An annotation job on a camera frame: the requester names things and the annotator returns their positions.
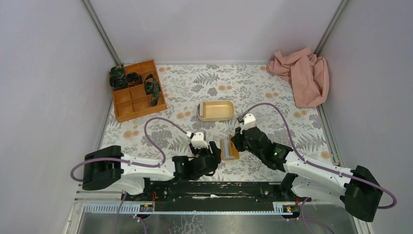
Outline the grey card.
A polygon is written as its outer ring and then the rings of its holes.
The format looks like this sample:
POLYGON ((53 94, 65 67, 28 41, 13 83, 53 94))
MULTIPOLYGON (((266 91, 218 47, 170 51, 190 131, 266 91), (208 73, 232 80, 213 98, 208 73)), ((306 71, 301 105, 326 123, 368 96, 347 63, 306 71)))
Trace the grey card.
POLYGON ((222 159, 223 160, 236 159, 235 154, 231 150, 231 141, 228 139, 222 140, 222 159))

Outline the yellow leather card holder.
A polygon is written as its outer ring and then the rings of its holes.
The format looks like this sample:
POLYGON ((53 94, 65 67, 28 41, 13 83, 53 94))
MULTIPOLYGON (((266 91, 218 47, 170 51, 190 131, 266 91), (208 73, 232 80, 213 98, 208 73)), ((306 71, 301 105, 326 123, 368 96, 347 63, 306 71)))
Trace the yellow leather card holder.
POLYGON ((239 152, 231 141, 232 137, 233 135, 229 135, 227 138, 220 140, 221 160, 223 161, 240 159, 239 152))

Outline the beige oval plastic tray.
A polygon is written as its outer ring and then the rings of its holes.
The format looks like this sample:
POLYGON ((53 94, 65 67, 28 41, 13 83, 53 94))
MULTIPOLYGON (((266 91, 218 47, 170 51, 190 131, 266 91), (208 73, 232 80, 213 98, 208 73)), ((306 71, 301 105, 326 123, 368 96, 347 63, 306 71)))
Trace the beige oval plastic tray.
POLYGON ((198 104, 197 117, 202 122, 227 121, 234 117, 234 104, 229 100, 203 101, 198 104), (199 105, 204 105, 204 117, 199 116, 199 105))

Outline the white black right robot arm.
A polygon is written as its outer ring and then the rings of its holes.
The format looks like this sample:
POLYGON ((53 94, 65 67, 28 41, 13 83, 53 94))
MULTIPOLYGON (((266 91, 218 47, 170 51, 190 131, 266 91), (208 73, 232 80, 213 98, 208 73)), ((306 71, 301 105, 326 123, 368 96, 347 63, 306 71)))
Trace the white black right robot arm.
POLYGON ((248 151, 272 170, 285 172, 283 191, 334 203, 352 216, 372 222, 383 192, 372 173, 363 166, 355 169, 325 163, 317 168, 315 160, 304 161, 289 146, 272 142, 258 127, 236 128, 231 142, 239 152, 248 151))

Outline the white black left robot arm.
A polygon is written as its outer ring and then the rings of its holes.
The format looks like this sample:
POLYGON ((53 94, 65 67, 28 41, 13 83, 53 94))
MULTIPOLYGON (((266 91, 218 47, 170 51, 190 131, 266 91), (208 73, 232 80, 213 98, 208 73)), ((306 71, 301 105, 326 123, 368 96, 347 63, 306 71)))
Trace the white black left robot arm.
POLYGON ((187 182, 212 176, 221 163, 221 150, 211 141, 207 148, 197 150, 194 157, 173 156, 165 162, 129 156, 113 145, 85 155, 82 189, 99 191, 106 188, 130 195, 147 193, 153 181, 187 182))

